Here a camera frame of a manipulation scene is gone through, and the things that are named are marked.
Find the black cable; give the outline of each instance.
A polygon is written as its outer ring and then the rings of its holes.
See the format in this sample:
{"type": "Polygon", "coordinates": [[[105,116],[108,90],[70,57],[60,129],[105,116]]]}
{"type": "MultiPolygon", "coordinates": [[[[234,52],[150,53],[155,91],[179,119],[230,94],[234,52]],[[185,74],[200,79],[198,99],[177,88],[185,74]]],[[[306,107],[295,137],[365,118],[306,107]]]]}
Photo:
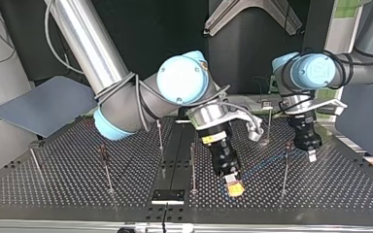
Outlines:
{"type": "MultiPolygon", "coordinates": [[[[337,55],[335,55],[334,53],[332,53],[329,50],[323,50],[322,53],[325,54],[325,55],[327,55],[327,56],[329,56],[329,58],[331,58],[341,68],[341,83],[338,86],[336,86],[336,87],[329,86],[328,88],[330,88],[330,89],[339,89],[339,88],[343,87],[344,85],[346,85],[347,84],[347,72],[345,70],[344,65],[342,64],[342,61],[338,58],[337,55]]],[[[352,72],[353,69],[354,69],[354,66],[350,65],[349,77],[351,76],[351,72],[352,72]]]]}
{"type": "Polygon", "coordinates": [[[2,63],[2,62],[5,62],[5,61],[7,61],[7,60],[9,60],[9,59],[11,59],[14,55],[15,55],[15,53],[16,53],[17,51],[16,50],[12,50],[12,53],[11,53],[11,55],[10,56],[8,56],[7,58],[5,58],[5,59],[2,59],[2,60],[0,60],[0,63],[2,63]]]}
{"type": "Polygon", "coordinates": [[[286,107],[286,108],[283,108],[283,106],[282,106],[282,103],[283,103],[283,102],[280,102],[280,103],[279,103],[280,111],[278,111],[277,113],[275,113],[273,116],[280,115],[280,114],[284,113],[284,112],[287,111],[287,110],[290,110],[290,109],[292,109],[292,108],[294,108],[294,107],[296,107],[296,106],[298,106],[298,105],[301,105],[301,104],[306,103],[306,102],[308,102],[308,101],[311,101],[311,100],[313,100],[313,99],[314,99],[314,96],[310,96],[310,98],[305,99],[305,100],[302,100],[302,101],[299,101],[298,103],[293,104],[293,105],[291,105],[291,106],[288,106],[288,107],[286,107]]]}
{"type": "Polygon", "coordinates": [[[287,23],[288,23],[288,15],[289,15],[289,3],[287,5],[287,10],[286,10],[286,19],[284,20],[284,51],[287,51],[287,23]]]}
{"type": "Polygon", "coordinates": [[[353,58],[347,53],[345,53],[344,55],[347,57],[348,61],[350,62],[349,63],[350,64],[349,75],[348,75],[347,81],[344,84],[344,85],[348,85],[350,83],[350,81],[353,79],[354,65],[353,65],[353,58]]]}
{"type": "Polygon", "coordinates": [[[354,47],[354,51],[356,51],[356,53],[359,53],[359,54],[361,54],[361,55],[364,55],[364,56],[368,56],[368,57],[373,58],[373,54],[371,54],[371,53],[367,53],[367,52],[365,52],[365,51],[363,51],[363,50],[359,50],[357,47],[354,47]]]}

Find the metal rod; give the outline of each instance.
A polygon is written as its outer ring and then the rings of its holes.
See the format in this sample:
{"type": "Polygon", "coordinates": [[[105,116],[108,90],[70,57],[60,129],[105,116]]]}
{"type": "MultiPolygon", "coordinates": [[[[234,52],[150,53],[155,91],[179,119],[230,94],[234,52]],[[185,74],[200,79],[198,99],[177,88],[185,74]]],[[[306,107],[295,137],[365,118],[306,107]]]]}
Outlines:
{"type": "Polygon", "coordinates": [[[110,192],[114,193],[114,188],[112,187],[112,182],[111,182],[111,175],[109,173],[109,169],[108,169],[108,165],[107,164],[105,164],[105,172],[107,173],[107,178],[108,178],[108,184],[109,184],[109,187],[110,187],[110,192]]]}
{"type": "Polygon", "coordinates": [[[90,0],[45,1],[95,94],[129,74],[90,0]]]}
{"type": "Polygon", "coordinates": [[[159,131],[159,149],[161,150],[161,153],[163,153],[162,129],[161,129],[161,124],[159,122],[159,119],[156,120],[156,126],[158,127],[158,131],[159,131]]]}
{"type": "Polygon", "coordinates": [[[271,131],[271,117],[272,117],[272,109],[269,110],[268,115],[268,130],[266,132],[266,140],[269,142],[269,132],[271,131]]]}
{"type": "Polygon", "coordinates": [[[192,194],[195,194],[198,190],[196,189],[196,178],[195,178],[195,143],[190,144],[190,162],[192,163],[192,194]]]}
{"type": "Polygon", "coordinates": [[[35,151],[33,149],[29,149],[29,150],[32,153],[33,161],[35,162],[36,168],[38,169],[38,172],[41,176],[42,182],[45,184],[44,174],[42,173],[41,165],[38,162],[38,158],[36,157],[35,151]]]}

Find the vertical pin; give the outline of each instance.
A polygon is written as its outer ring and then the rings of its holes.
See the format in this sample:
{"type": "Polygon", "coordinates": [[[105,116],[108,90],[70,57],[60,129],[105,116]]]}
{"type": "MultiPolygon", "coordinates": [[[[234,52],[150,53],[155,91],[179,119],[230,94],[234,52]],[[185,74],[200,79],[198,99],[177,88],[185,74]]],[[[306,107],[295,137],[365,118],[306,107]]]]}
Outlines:
{"type": "Polygon", "coordinates": [[[35,151],[33,149],[29,149],[32,153],[33,161],[35,162],[36,168],[41,176],[42,182],[45,184],[44,174],[42,173],[41,165],[38,162],[38,158],[36,157],[35,151]]]}
{"type": "Polygon", "coordinates": [[[192,165],[192,194],[195,194],[198,192],[196,189],[196,179],[195,179],[195,143],[190,144],[190,162],[192,165]]]}
{"type": "Polygon", "coordinates": [[[261,103],[261,109],[262,110],[268,110],[268,128],[267,128],[267,131],[266,131],[266,138],[263,139],[260,144],[262,146],[266,146],[269,144],[269,134],[271,132],[271,118],[272,118],[272,110],[273,110],[273,107],[271,105],[271,101],[262,101],[261,103]]]}
{"type": "Polygon", "coordinates": [[[163,159],[163,144],[162,144],[162,127],[159,122],[159,119],[156,120],[156,126],[158,127],[158,132],[159,132],[159,149],[161,151],[161,156],[163,159]]]}

